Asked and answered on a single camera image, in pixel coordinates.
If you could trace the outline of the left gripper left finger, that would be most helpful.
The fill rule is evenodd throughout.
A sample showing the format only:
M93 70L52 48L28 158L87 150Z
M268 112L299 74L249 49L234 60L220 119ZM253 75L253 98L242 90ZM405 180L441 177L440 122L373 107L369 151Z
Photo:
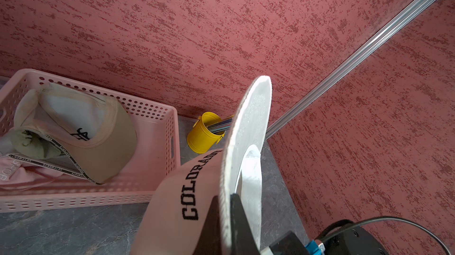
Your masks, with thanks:
M220 216L218 196L214 196L193 255L220 254Z

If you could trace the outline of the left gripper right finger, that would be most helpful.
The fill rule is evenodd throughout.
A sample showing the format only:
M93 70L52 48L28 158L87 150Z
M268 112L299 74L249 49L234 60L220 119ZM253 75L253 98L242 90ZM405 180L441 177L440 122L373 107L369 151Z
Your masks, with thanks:
M231 243L232 255L260 254L246 218L241 198L235 193L231 195Z

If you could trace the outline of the white Colorado baseball cap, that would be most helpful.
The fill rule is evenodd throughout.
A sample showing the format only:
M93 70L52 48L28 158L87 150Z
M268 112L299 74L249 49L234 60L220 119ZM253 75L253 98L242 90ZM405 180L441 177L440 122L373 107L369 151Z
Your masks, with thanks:
M133 255L193 255L214 196L219 200L220 255L231 255L231 195L241 198L260 248L261 151L272 100L269 76L257 77L242 98L223 148L171 172L158 186L131 247Z

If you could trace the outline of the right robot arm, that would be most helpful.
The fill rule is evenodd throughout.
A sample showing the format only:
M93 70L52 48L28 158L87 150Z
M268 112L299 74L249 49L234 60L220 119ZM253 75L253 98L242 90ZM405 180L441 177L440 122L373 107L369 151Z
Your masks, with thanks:
M349 219L342 219L329 225L324 229L317 240L325 246L326 255L388 255L388 251L382 244L370 233L361 227L350 229L344 233L331 238L328 241L322 241L330 232L337 228L348 227L354 224Z

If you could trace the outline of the beige baseball cap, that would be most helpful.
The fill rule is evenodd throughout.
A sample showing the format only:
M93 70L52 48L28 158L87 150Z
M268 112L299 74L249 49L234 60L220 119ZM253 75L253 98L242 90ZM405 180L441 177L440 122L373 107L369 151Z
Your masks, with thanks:
M124 169L136 147L132 119L116 98L47 83L18 103L1 153L102 185Z

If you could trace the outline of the yellow pencil cup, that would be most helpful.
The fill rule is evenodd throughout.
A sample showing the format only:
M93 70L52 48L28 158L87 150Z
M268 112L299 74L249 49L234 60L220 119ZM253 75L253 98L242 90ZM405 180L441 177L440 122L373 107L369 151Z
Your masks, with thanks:
M193 129L187 135L188 146L197 154L206 153L212 146L218 144L225 136L225 132L214 134L208 130L209 125L220 122L217 114L205 112L198 117Z

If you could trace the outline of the pink plastic basket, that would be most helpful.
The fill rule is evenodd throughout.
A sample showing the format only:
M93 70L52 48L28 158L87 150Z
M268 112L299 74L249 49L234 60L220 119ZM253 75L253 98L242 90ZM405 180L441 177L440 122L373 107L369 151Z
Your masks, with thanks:
M1 212L28 212L149 202L163 179L180 167L177 110L162 103L33 69L1 77L1 135L13 127L15 109L30 90L58 83L86 93L115 97L129 113L138 143L126 167L104 185L63 175L27 191L1 190Z

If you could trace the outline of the pink cloth in basket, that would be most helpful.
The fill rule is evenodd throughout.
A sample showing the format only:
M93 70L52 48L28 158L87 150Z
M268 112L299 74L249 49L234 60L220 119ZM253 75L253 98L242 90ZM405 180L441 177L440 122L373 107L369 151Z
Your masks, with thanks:
M1 190L25 191L52 183L63 175L58 170L32 165L7 156L1 157Z

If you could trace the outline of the right corner aluminium post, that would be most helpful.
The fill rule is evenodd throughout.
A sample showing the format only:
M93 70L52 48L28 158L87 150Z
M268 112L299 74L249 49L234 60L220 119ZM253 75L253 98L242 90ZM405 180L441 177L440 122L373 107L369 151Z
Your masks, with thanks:
M401 29L411 23L423 11L430 7L437 0L413 0L402 11L400 11L384 27L377 31L367 42L365 42L356 52L350 55L341 63L331 74L324 78L308 94L298 101L285 114L278 118L276 122L269 126L265 135L266 139L271 138L279 132L285 125L292 121L298 114L303 112L314 101L320 98L331 87L342 80L347 74L359 66L366 58L372 55L388 40L390 40Z

